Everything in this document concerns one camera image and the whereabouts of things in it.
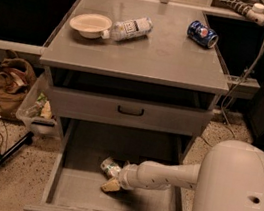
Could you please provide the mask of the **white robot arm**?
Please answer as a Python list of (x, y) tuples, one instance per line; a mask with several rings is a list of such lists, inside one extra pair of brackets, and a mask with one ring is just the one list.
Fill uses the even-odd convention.
[(119, 166), (106, 158), (104, 192), (137, 188), (193, 189), (192, 211), (264, 211), (264, 152), (244, 141), (223, 141), (193, 165), (163, 165), (156, 161)]

